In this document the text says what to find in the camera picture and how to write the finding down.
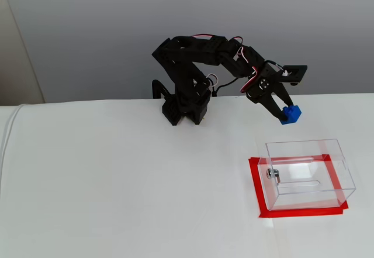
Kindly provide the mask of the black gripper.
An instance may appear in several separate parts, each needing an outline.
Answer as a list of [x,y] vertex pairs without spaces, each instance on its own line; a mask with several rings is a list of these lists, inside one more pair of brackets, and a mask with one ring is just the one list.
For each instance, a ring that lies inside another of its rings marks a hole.
[[287,106],[293,105],[285,86],[280,82],[281,73],[282,70],[276,71],[271,63],[264,63],[257,74],[245,84],[245,94],[250,101],[260,103],[278,120],[287,121],[288,117],[272,98],[272,94],[275,94]]

